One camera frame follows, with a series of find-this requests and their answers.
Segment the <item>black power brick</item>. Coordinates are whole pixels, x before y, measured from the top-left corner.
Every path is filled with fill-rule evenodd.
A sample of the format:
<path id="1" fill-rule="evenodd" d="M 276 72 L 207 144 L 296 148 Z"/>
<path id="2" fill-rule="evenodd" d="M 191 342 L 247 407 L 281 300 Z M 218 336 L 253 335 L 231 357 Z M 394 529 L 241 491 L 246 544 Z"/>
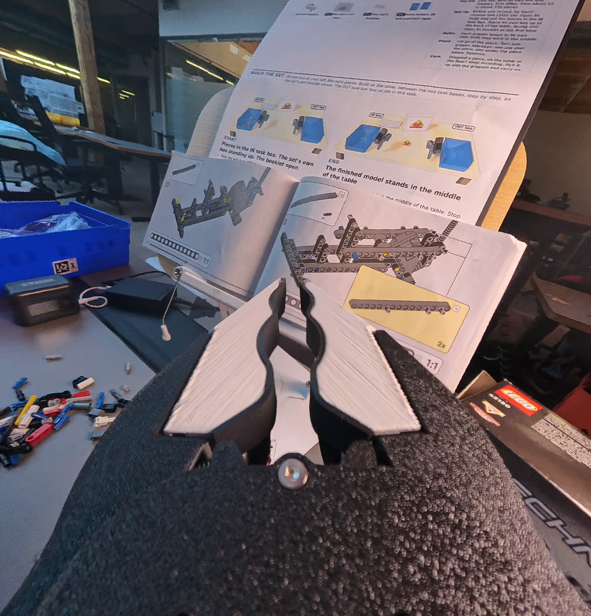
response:
<path id="1" fill-rule="evenodd" d="M 107 289 L 105 297 L 109 305 L 126 311 L 162 315 L 174 290 L 174 285 L 129 277 Z"/>

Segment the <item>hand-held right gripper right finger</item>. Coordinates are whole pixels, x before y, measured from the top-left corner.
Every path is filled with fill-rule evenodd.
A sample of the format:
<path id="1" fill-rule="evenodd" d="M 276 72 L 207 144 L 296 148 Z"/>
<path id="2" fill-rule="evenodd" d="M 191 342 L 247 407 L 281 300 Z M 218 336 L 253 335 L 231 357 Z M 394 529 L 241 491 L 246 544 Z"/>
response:
<path id="1" fill-rule="evenodd" d="M 307 319 L 310 420 L 325 464 L 338 464 L 356 441 L 421 430 L 373 327 L 312 282 L 300 285 Z"/>

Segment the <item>wooden post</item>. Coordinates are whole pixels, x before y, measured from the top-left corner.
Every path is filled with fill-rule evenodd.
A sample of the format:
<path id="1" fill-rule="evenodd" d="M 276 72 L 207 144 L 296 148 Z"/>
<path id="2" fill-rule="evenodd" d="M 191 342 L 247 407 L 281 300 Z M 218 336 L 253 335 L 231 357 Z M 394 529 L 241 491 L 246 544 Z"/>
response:
<path id="1" fill-rule="evenodd" d="M 89 129 L 105 134 L 105 120 L 99 91 L 95 45 L 88 1 L 68 1 L 81 73 L 81 89 Z"/>

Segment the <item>grey desk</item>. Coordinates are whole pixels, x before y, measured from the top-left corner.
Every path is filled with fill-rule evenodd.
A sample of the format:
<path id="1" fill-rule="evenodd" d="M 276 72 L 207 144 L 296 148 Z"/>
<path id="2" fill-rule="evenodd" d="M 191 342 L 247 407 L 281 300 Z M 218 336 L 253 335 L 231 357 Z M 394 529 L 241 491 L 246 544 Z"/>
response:
<path id="1" fill-rule="evenodd" d="M 45 355 L 62 354 L 46 362 Z M 124 366 L 131 362 L 126 374 Z M 89 373 L 111 381 L 128 381 L 136 394 L 156 374 L 89 309 L 33 327 L 13 321 L 0 297 L 0 404 L 10 398 L 22 377 L 45 385 L 50 376 Z M 81 424 L 69 427 L 61 441 L 45 443 L 20 467 L 0 471 L 0 611 L 15 594 L 45 547 L 76 477 L 94 442 Z"/>

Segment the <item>clear plastic bags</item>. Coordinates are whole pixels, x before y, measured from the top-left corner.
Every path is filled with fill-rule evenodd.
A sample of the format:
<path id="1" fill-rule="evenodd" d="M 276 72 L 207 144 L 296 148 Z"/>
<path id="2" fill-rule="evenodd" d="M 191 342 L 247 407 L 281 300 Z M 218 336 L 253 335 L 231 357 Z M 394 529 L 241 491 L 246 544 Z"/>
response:
<path id="1" fill-rule="evenodd" d="M 70 230 L 82 230 L 87 228 L 91 228 L 87 220 L 73 211 L 66 214 L 53 214 L 18 228 L 0 228 L 0 239 L 67 232 Z"/>

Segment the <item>wooden table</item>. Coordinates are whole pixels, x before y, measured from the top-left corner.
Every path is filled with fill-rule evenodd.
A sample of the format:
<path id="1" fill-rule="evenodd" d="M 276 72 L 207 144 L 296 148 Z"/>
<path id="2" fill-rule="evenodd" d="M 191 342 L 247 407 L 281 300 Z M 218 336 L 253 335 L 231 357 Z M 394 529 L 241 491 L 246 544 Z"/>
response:
<path id="1" fill-rule="evenodd" d="M 540 204 L 534 204 L 534 203 L 520 201 L 520 200 L 514 200 L 512 204 L 510 205 L 510 208 L 512 210 L 519 210 L 519 211 L 529 212 L 532 214 L 538 214 L 540 216 L 545 216 L 547 218 L 562 220 L 564 222 L 591 228 L 591 216 L 577 214 L 569 210 L 567 211 L 558 210 L 558 209 L 550 208 L 550 207 L 543 206 Z"/>
<path id="2" fill-rule="evenodd" d="M 591 335 L 591 295 L 531 277 L 538 303 L 546 317 Z"/>
<path id="3" fill-rule="evenodd" d="M 124 141 L 108 137 L 87 129 L 69 126 L 56 126 L 59 139 L 69 138 L 78 144 L 85 153 L 90 150 L 103 154 L 107 166 L 107 192 L 98 192 L 92 187 L 84 190 L 76 198 L 83 204 L 93 203 L 95 200 L 103 201 L 115 208 L 118 214 L 123 214 L 121 201 L 138 201 L 137 197 L 126 195 L 122 188 L 122 173 L 120 161 L 126 155 L 145 159 L 149 163 L 150 200 L 155 203 L 161 189 L 159 176 L 160 164 L 168 165 L 171 154 L 151 146 L 136 142 Z"/>

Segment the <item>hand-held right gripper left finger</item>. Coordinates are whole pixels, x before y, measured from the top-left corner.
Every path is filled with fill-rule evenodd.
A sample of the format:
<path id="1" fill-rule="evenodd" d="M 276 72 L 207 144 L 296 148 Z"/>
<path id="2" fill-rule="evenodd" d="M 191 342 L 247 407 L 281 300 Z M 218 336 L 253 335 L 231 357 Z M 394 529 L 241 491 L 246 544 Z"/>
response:
<path id="1" fill-rule="evenodd" d="M 285 298 L 279 278 L 214 328 L 164 434 L 233 442 L 250 464 L 268 463 L 277 404 L 270 356 Z"/>

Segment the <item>blue plastic bin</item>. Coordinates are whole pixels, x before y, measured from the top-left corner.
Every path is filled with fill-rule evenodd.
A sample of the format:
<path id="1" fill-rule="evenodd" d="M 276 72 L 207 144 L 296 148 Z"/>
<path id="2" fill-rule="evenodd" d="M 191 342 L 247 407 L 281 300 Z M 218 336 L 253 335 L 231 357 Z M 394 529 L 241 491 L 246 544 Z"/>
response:
<path id="1" fill-rule="evenodd" d="M 53 214 L 77 212 L 89 228 L 0 238 L 0 295 L 12 281 L 60 273 L 86 275 L 129 262 L 130 223 L 70 201 L 0 202 L 0 228 L 18 228 Z"/>

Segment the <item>printed instruction sheet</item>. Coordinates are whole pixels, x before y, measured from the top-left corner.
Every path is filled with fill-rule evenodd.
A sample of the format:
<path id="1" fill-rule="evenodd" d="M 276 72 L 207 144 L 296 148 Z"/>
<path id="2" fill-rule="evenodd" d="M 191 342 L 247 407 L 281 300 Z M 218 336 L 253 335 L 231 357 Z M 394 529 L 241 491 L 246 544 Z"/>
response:
<path id="1" fill-rule="evenodd" d="M 290 1 L 211 155 L 479 224 L 583 1 Z"/>

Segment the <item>toy truck set box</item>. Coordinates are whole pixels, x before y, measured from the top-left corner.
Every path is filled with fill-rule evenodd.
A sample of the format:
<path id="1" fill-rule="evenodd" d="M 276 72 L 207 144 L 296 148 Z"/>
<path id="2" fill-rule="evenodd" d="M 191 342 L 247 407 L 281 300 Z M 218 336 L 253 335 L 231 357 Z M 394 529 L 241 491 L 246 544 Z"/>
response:
<path id="1" fill-rule="evenodd" d="M 591 440 L 486 372 L 458 398 L 489 432 L 538 534 L 591 608 Z"/>

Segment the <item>red plastic crate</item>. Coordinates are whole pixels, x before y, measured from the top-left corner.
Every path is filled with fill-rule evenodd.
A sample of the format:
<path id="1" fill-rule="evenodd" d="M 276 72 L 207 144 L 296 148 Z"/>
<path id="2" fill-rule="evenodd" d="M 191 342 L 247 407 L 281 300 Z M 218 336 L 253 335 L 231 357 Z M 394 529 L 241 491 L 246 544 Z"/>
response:
<path id="1" fill-rule="evenodd" d="M 553 412 L 591 438 L 591 373 L 584 376 Z"/>

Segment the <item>black flat case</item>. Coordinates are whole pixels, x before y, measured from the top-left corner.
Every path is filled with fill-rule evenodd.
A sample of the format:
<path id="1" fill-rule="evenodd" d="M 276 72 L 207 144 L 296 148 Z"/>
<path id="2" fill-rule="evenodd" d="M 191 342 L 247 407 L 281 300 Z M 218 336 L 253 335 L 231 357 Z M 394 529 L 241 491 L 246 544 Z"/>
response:
<path id="1" fill-rule="evenodd" d="M 142 267 L 142 270 L 146 275 L 135 280 L 168 282 L 167 276 L 158 270 L 146 267 Z M 132 276 L 133 272 L 132 266 L 122 266 L 84 275 L 76 282 L 76 289 L 82 290 L 82 281 L 86 287 L 103 287 L 107 281 Z M 199 336 L 202 337 L 200 340 L 203 340 L 208 332 L 206 327 L 190 319 L 177 308 L 170 309 L 166 320 L 171 341 L 162 340 L 160 316 L 111 307 L 111 304 L 101 309 L 90 309 L 90 313 L 115 333 L 155 373 L 165 368 Z"/>

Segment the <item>pile of assorted small bricks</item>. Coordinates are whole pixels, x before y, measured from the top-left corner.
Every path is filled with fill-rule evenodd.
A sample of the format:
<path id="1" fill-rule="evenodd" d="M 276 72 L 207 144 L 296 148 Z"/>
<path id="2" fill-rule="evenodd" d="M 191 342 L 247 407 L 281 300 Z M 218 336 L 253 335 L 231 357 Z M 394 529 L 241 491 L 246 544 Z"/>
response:
<path id="1" fill-rule="evenodd" d="M 0 471 L 17 469 L 45 443 L 61 441 L 69 427 L 81 424 L 82 435 L 97 441 L 130 402 L 134 389 L 73 372 L 50 376 L 45 385 L 22 377 L 12 386 L 10 398 L 0 404 Z"/>

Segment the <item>black adapter box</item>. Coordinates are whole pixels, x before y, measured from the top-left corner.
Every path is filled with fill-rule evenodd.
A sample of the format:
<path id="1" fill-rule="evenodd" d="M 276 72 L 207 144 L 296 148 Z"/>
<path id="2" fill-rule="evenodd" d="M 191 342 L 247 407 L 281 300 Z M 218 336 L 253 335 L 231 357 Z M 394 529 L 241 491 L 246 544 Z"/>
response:
<path id="1" fill-rule="evenodd" d="M 2 287 L 18 325 L 30 327 L 79 312 L 76 291 L 63 275 L 14 281 Z"/>

